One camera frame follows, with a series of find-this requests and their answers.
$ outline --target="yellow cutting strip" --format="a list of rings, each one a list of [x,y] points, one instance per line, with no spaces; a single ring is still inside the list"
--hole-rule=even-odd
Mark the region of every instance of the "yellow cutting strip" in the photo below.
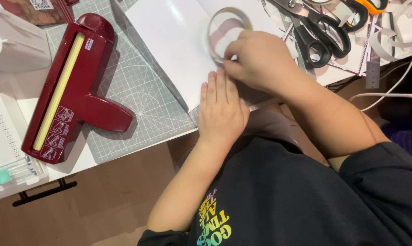
[[[65,63],[65,66],[62,70],[61,77],[57,82],[54,94],[51,97],[50,104],[48,105],[48,109],[46,110],[42,125],[39,128],[38,135],[36,136],[35,142],[33,144],[33,148],[35,150],[41,150],[42,148],[43,142],[46,135],[48,134],[48,130],[50,129],[51,122],[53,121],[54,114],[56,113],[57,107],[59,106],[59,102],[61,101],[65,87],[67,86],[69,76],[71,75],[72,68],[74,67],[83,41],[84,35],[78,32],[74,39],[74,43],[72,44],[71,51],[69,52],[67,62]]]

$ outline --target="cutting mat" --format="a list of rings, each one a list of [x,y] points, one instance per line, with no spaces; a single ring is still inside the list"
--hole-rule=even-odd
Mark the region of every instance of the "cutting mat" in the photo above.
[[[118,2],[127,11],[137,0]],[[109,0],[80,0],[72,6],[77,20],[82,14],[96,13],[114,27],[117,42],[103,76],[98,94],[117,101],[134,111],[136,119],[125,133],[101,130],[85,124],[83,133],[96,163],[146,148],[197,127],[198,108],[187,114],[150,67],[136,47],[129,41],[125,30],[115,22]],[[47,28],[52,57],[56,54],[65,25]],[[245,98],[253,103],[270,99],[264,93],[244,90]]]

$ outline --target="qr code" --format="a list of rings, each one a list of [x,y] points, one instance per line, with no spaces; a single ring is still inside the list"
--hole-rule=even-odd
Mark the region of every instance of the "qr code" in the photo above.
[[[30,0],[36,10],[54,9],[50,0]]]

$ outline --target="hand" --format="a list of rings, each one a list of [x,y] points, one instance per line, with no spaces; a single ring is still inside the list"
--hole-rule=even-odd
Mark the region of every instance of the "hand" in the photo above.
[[[222,67],[210,72],[208,81],[201,89],[198,142],[228,152],[244,131],[250,109]]]
[[[236,55],[238,61],[231,61]],[[230,77],[258,90],[271,92],[277,83],[302,71],[291,58],[285,42],[263,31],[243,31],[224,53],[224,68]]]

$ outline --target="sleeve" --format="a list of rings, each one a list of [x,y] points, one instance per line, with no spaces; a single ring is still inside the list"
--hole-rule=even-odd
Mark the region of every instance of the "sleeve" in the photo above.
[[[166,232],[153,232],[145,230],[139,239],[138,246],[179,246],[188,244],[188,235],[185,232],[175,232],[169,230]]]
[[[412,156],[379,143],[350,155],[339,175],[404,245],[412,244]]]

